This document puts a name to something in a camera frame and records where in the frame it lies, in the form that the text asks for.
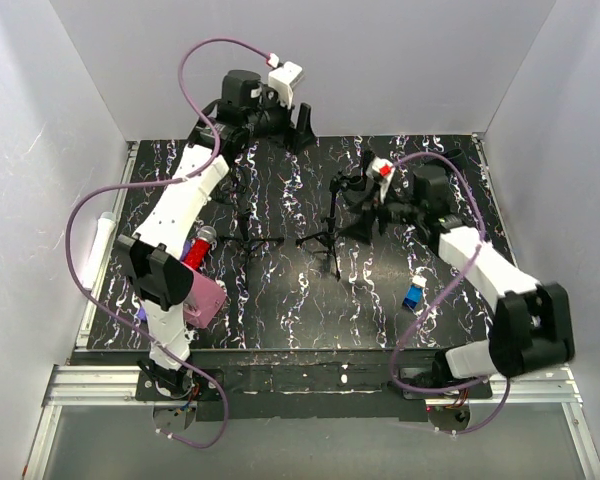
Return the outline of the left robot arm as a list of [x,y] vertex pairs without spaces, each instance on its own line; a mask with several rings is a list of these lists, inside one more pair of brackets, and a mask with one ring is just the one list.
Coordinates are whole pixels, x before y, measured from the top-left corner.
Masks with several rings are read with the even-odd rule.
[[297,154],[314,141],[310,106],[303,103],[297,115],[292,113],[294,89],[303,75],[302,67],[290,61],[273,68],[266,81],[255,72],[229,71],[220,97],[203,109],[187,139],[176,183],[165,188],[132,234],[114,243],[153,342],[142,369],[170,399],[183,399],[193,388],[183,365],[190,356],[188,329],[207,327],[227,298],[220,285],[183,260],[188,234],[251,142],[276,139]]

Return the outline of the black round-base stand purple mic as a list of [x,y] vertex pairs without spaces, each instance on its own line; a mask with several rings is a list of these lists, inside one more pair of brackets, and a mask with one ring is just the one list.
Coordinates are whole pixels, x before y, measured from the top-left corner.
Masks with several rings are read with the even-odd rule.
[[443,152],[442,156],[451,162],[458,170],[464,170],[466,168],[466,156],[462,149],[451,149],[447,152]]

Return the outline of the black round-base stand white mic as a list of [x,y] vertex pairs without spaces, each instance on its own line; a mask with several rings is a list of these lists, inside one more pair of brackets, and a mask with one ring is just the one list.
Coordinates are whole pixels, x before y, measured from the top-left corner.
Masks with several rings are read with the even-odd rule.
[[367,170],[371,164],[371,162],[375,158],[375,153],[372,150],[364,150],[361,156],[361,172],[363,174],[367,173]]

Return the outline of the black tripod shock-mount stand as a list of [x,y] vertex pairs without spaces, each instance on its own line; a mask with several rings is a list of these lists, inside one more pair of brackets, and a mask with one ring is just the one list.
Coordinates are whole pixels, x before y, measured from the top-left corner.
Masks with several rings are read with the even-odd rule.
[[249,287],[249,264],[253,255],[266,244],[281,245],[284,237],[257,237],[249,232],[249,222],[252,210],[247,199],[249,190],[247,171],[241,166],[229,170],[226,180],[212,194],[212,200],[224,206],[230,206],[235,213],[237,235],[220,235],[220,243],[233,243],[236,251],[243,257],[242,272],[244,273],[244,288]]

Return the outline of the red glitter microphone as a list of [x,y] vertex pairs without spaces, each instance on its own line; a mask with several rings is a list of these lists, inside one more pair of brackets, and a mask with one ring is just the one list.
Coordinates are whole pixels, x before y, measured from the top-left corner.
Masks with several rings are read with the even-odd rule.
[[202,226],[195,238],[191,240],[191,249],[182,263],[193,270],[198,270],[216,239],[217,232],[212,226]]

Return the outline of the white microphone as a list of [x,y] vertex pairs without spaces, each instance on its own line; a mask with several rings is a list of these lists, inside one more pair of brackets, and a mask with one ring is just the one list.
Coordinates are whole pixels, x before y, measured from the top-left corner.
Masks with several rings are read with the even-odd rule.
[[98,218],[94,241],[81,276],[81,285],[87,291],[91,291],[95,285],[98,272],[107,251],[108,242],[115,227],[116,220],[112,212],[103,212]]

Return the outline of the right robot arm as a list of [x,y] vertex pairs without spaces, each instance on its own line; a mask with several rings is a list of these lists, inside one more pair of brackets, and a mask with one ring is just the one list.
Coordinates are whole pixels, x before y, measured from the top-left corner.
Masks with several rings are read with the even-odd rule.
[[359,218],[343,235],[368,243],[374,227],[414,227],[420,241],[463,273],[494,314],[486,339],[437,352],[430,371],[400,381],[400,388],[451,398],[494,374],[510,379],[571,361],[575,342],[566,290],[519,270],[454,211],[446,168],[434,163],[416,168],[405,198],[394,192],[395,172],[389,161],[371,160],[362,180],[372,187],[354,204]]

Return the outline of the purple microphone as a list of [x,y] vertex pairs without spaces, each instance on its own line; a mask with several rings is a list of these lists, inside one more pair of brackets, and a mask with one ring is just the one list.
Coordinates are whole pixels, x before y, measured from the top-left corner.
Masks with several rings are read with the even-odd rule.
[[[185,241],[185,243],[184,243],[183,250],[182,250],[182,252],[181,252],[181,254],[180,254],[180,257],[179,257],[179,260],[180,260],[181,262],[183,262],[183,261],[184,261],[184,259],[185,259],[186,255],[189,253],[189,251],[190,251],[190,249],[191,249],[191,246],[192,246],[192,242],[191,242],[191,240],[190,240],[190,239],[187,239],[187,240]],[[147,317],[146,311],[145,311],[145,309],[144,309],[144,307],[143,307],[143,306],[141,306],[141,307],[139,308],[139,310],[138,310],[138,312],[137,312],[137,315],[136,315],[136,317],[137,317],[137,318],[138,318],[138,319],[139,319],[141,322],[146,322],[146,321],[147,321],[148,317]]]

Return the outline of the black tripod stand pink mic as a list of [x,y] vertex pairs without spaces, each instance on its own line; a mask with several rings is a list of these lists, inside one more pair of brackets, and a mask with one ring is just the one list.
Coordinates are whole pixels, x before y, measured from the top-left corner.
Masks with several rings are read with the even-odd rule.
[[366,186],[366,181],[361,175],[347,176],[342,171],[339,171],[329,183],[329,192],[331,195],[328,215],[323,219],[326,223],[326,229],[317,233],[298,238],[295,240],[297,247],[302,246],[305,242],[316,240],[326,248],[326,253],[332,257],[335,262],[335,277],[341,279],[341,272],[336,254],[336,239],[338,238],[338,229],[336,227],[336,202],[340,192],[345,191],[363,191]]

